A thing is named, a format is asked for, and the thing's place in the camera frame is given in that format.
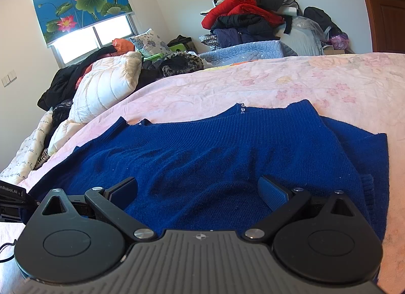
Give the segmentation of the dark navy jacket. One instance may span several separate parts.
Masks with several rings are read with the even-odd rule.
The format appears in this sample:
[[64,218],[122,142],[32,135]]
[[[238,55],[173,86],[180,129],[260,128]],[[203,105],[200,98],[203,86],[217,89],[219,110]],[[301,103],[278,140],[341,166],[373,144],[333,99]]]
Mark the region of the dark navy jacket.
[[256,14],[219,16],[211,33],[216,35],[221,48],[279,39],[270,23]]

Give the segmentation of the blue knit sweater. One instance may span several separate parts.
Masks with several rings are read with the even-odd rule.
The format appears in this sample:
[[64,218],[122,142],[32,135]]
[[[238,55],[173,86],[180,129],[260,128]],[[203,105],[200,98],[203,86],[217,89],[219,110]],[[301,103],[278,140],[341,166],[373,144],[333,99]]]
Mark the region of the blue knit sweater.
[[270,214],[257,191],[267,175],[317,197],[343,191],[379,238],[387,226],[387,136],[321,117],[303,100],[286,108],[237,104],[222,114],[185,123],[118,119],[76,148],[31,189],[80,195],[137,181],[126,212],[155,232],[167,229],[244,232]]

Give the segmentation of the black garment by window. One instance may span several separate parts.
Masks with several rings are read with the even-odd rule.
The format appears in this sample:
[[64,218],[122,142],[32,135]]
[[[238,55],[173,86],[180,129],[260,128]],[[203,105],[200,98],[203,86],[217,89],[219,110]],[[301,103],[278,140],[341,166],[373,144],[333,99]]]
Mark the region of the black garment by window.
[[50,87],[38,100],[37,106],[44,111],[48,111],[64,100],[72,99],[76,90],[75,85],[78,79],[84,74],[87,67],[101,59],[103,55],[115,53],[116,51],[116,48],[109,45],[98,49],[77,64],[59,69],[54,75]]

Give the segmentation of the red jacket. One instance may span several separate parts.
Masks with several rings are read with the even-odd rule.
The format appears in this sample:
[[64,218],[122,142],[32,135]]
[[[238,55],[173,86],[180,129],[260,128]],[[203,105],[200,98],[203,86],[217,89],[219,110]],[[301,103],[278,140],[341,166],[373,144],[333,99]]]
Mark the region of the red jacket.
[[206,30],[211,30],[219,16],[231,16],[241,14],[254,14],[261,16],[272,27],[284,23],[282,16],[260,8],[255,0],[224,0],[221,4],[212,8],[203,18],[201,25]]

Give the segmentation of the floral grey pillow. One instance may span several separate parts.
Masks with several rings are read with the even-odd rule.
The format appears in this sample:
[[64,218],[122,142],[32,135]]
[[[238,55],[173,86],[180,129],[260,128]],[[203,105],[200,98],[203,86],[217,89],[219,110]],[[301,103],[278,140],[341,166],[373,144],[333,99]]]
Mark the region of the floral grey pillow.
[[129,41],[145,58],[156,54],[169,55],[172,53],[172,50],[152,28],[142,34],[130,37]]

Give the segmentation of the light blue quilted blanket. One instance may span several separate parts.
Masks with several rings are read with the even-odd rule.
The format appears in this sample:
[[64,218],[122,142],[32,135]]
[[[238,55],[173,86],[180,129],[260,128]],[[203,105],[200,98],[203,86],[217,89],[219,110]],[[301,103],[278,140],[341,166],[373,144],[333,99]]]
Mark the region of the light blue quilted blanket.
[[208,51],[198,56],[213,67],[221,67],[241,62],[278,59],[297,55],[293,49],[279,40],[266,40]]

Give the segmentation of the brown wooden door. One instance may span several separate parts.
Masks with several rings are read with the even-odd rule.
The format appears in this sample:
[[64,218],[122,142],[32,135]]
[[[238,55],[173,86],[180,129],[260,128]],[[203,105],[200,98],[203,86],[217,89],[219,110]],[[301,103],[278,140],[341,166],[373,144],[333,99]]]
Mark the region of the brown wooden door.
[[365,0],[375,52],[404,53],[404,0]]

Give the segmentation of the white script-print quilt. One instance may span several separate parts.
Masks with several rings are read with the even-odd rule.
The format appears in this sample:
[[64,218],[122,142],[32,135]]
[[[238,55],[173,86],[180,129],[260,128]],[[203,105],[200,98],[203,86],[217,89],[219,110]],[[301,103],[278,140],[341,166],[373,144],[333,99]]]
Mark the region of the white script-print quilt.
[[20,145],[10,164],[1,171],[1,180],[10,184],[18,184],[25,180],[34,169],[44,149],[45,137],[51,130],[53,108],[40,119],[36,129]]

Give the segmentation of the leopard print garment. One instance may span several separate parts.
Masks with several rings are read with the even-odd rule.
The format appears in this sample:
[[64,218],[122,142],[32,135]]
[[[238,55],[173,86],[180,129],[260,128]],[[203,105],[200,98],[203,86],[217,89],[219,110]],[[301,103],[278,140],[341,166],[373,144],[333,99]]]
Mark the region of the leopard print garment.
[[203,70],[204,64],[197,55],[180,51],[164,58],[158,69],[163,77],[171,77]]

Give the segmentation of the orange garment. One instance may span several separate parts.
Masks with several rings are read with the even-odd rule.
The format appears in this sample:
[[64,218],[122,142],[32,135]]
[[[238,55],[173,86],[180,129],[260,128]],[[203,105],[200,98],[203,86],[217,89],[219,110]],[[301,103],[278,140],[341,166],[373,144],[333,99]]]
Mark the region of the orange garment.
[[135,51],[135,46],[129,40],[124,38],[116,38],[112,41],[112,46],[115,48],[116,52],[113,54],[124,55],[130,51]]

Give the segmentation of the white wall switch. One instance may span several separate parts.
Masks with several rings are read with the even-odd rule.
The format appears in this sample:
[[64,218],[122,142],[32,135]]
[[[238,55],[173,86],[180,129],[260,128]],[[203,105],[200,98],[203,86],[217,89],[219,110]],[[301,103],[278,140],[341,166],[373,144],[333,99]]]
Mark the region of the white wall switch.
[[9,86],[13,81],[17,79],[15,70],[10,71],[7,75],[1,78],[1,83],[3,87]]

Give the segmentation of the window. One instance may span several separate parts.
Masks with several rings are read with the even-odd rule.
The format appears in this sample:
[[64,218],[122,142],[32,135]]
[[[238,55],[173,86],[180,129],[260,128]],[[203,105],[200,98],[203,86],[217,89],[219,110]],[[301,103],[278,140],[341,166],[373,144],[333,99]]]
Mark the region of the window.
[[125,14],[64,35],[49,48],[62,68],[84,60],[94,51],[111,45],[116,38],[128,38],[137,33],[132,16]]

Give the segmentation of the pink bed sheet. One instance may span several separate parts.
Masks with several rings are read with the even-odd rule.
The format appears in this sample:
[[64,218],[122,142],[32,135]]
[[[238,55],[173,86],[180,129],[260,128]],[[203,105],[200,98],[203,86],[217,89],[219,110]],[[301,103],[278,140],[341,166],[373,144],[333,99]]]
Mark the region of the pink bed sheet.
[[389,144],[389,212],[379,277],[388,293],[404,290],[404,56],[395,53],[289,57],[243,62],[161,79],[85,125],[22,186],[32,188],[77,146],[118,118],[134,124],[192,121],[236,103],[283,108],[308,100],[318,114],[372,133]]

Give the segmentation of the purple plastic bag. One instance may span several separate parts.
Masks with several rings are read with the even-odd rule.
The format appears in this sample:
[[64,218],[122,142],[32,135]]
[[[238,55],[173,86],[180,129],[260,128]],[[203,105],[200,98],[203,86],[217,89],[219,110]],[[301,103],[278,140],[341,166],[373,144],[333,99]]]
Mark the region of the purple plastic bag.
[[346,50],[349,47],[349,37],[346,33],[338,34],[330,38],[330,44],[334,50]]

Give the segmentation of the white puffer jacket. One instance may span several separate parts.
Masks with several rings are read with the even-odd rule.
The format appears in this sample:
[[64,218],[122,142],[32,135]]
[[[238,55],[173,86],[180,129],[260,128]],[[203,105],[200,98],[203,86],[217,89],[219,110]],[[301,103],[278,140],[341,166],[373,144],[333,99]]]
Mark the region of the white puffer jacket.
[[102,58],[93,63],[73,96],[69,116],[51,137],[48,154],[54,155],[85,125],[134,92],[141,65],[142,55],[138,51]]

